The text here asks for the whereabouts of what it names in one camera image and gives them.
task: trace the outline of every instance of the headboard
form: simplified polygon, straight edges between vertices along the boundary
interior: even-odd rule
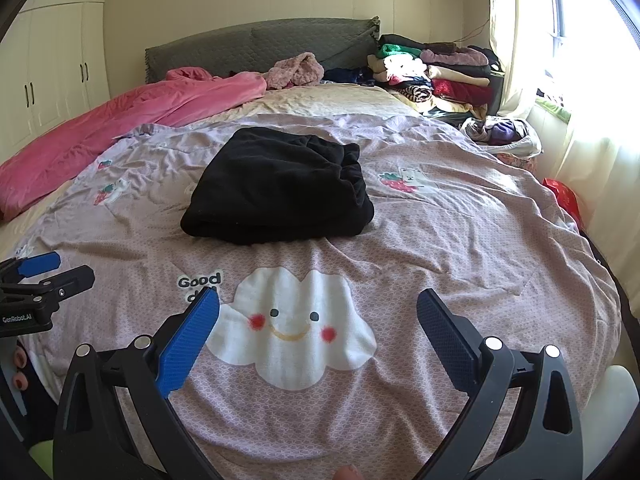
[[[218,28],[148,48],[146,82],[164,79],[181,66],[199,66],[212,75],[267,72],[281,59],[313,52],[328,70],[366,66],[378,48],[380,19],[291,18]]]

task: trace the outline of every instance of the green cloth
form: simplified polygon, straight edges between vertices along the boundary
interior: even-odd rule
[[[563,123],[569,124],[569,119],[571,119],[571,112],[569,112],[566,108],[552,103],[548,99],[540,96],[536,97],[536,102],[547,112],[560,119]]]
[[[53,478],[53,440],[39,442],[29,450],[31,458],[42,470]]]
[[[392,56],[393,54],[400,54],[401,52],[408,52],[414,59],[416,57],[420,57],[420,53],[422,52],[419,48],[411,48],[409,46],[402,45],[394,45],[390,43],[384,44],[380,47],[380,50],[376,52],[376,57],[378,59],[384,59],[386,56]]]

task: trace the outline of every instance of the pink comforter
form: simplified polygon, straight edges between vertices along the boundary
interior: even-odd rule
[[[0,218],[9,221],[75,178],[119,137],[143,123],[185,126],[256,99],[254,72],[226,79],[202,68],[169,70],[166,80],[119,95],[35,139],[0,166]]]

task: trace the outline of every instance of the red folded garment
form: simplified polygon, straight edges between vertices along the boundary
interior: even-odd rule
[[[494,95],[494,91],[489,87],[482,88],[446,79],[432,79],[431,83],[433,84],[433,95],[461,103],[469,103],[473,106],[482,106],[491,102]]]

